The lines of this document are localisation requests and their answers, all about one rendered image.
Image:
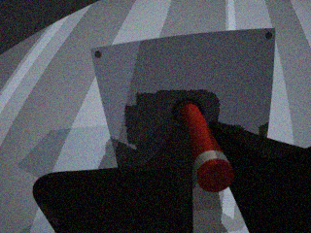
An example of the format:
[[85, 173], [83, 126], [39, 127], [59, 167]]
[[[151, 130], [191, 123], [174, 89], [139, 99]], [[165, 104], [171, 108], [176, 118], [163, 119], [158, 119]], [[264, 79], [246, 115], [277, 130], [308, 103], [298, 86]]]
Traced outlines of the grey sloped panel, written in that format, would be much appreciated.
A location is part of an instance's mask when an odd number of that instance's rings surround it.
[[90, 48], [118, 167], [151, 160], [195, 102], [217, 120], [267, 137], [275, 27], [168, 36]]

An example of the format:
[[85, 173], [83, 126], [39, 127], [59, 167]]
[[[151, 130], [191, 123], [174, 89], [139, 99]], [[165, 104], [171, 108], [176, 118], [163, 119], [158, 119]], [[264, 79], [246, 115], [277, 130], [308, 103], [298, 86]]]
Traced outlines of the dark red peg with grey band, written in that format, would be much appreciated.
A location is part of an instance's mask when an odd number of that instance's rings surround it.
[[234, 172], [195, 102], [184, 102], [183, 124], [190, 130], [190, 156], [195, 177], [205, 191], [221, 191], [233, 183]]

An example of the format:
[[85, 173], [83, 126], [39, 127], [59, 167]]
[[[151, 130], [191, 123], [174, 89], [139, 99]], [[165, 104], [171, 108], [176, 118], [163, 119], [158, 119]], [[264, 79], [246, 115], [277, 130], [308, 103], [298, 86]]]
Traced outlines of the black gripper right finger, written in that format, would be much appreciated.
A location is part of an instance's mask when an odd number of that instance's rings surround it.
[[230, 193], [249, 233], [311, 233], [311, 147], [217, 120], [209, 128], [234, 172]]

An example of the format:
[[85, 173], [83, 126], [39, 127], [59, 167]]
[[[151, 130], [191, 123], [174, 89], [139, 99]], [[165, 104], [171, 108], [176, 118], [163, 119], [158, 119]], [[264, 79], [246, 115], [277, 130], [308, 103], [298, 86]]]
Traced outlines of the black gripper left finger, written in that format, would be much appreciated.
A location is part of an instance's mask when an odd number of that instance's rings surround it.
[[151, 228], [193, 233], [190, 130], [179, 125], [140, 166], [52, 172], [36, 180], [32, 194], [55, 233]]

